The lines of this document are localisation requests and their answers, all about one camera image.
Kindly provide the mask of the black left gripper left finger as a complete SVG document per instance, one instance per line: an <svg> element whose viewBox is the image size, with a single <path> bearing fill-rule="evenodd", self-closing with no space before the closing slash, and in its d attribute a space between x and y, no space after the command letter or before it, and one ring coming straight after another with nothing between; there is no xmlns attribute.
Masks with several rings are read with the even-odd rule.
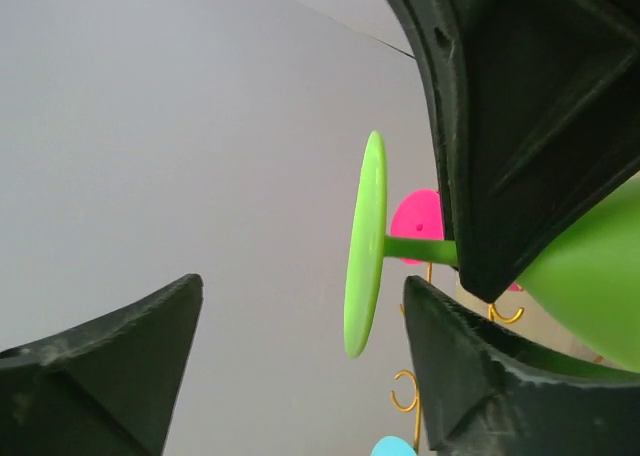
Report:
<svg viewBox="0 0 640 456"><path fill-rule="evenodd" d="M160 455L203 302L187 274L1 354L4 455Z"/></svg>

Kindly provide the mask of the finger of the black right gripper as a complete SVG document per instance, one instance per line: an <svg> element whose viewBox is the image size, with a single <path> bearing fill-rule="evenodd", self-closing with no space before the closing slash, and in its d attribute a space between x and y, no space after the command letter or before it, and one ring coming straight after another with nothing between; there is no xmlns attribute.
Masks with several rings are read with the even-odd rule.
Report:
<svg viewBox="0 0 640 456"><path fill-rule="evenodd" d="M639 169L639 0L386 0L462 286L495 301Z"/></svg>

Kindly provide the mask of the blue plastic wine glass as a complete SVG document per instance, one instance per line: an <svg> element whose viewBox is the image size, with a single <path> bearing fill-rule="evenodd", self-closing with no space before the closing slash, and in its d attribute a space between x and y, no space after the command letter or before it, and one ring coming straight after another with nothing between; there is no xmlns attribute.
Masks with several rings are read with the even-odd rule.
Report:
<svg viewBox="0 0 640 456"><path fill-rule="evenodd" d="M414 448L397 436L385 436L372 448L371 456L416 456Z"/></svg>

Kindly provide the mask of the green plastic wine glass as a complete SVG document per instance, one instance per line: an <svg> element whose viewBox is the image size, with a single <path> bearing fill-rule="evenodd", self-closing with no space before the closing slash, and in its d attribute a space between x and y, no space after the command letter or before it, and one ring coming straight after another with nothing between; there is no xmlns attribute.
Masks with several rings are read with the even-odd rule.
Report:
<svg viewBox="0 0 640 456"><path fill-rule="evenodd" d="M387 159L382 135L364 149L344 291L344 348L364 350L387 257L454 266L444 239L389 236ZM625 182L561 233L517 283L556 321L605 359L639 368L639 180Z"/></svg>

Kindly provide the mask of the pink plastic wine glass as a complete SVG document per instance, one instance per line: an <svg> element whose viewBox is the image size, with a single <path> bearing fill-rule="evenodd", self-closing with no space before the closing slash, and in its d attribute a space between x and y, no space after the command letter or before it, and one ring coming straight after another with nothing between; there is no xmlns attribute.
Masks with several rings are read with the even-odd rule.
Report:
<svg viewBox="0 0 640 456"><path fill-rule="evenodd" d="M410 193L399 204L393 215L390 237L443 240L444 223L440 193L427 188Z"/></svg>

